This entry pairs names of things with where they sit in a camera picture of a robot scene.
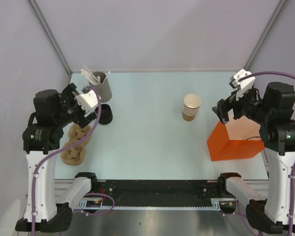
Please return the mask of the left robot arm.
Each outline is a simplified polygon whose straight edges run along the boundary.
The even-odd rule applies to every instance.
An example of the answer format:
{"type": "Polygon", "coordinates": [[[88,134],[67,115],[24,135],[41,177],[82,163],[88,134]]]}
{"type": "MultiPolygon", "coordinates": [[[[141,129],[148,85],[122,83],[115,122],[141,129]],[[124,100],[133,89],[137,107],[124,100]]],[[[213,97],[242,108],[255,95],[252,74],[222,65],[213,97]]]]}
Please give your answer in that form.
{"type": "Polygon", "coordinates": [[[81,128],[91,122],[99,123],[100,96],[94,87],[85,87],[78,93],[71,83],[62,92],[47,89],[38,92],[33,99],[35,111],[30,115],[28,126],[23,132],[23,148],[28,162],[28,200],[24,216],[16,223],[17,232],[32,235],[67,231],[73,210],[85,196],[98,193],[99,183],[94,173],[78,173],[63,196],[55,199],[55,155],[82,144],[95,130],[92,127],[85,137],[60,148],[63,129],[70,123],[81,128]]]}

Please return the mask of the orange paper bag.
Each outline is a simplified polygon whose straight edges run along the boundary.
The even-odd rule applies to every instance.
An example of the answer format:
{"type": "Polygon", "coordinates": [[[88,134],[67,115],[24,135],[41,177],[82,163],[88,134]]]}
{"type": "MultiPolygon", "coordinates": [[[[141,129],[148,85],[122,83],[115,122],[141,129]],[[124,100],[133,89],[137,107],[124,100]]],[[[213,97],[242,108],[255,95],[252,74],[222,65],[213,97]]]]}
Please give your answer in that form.
{"type": "Polygon", "coordinates": [[[211,161],[250,159],[264,150],[260,125],[242,116],[229,114],[226,124],[218,122],[207,140],[211,161]]]}

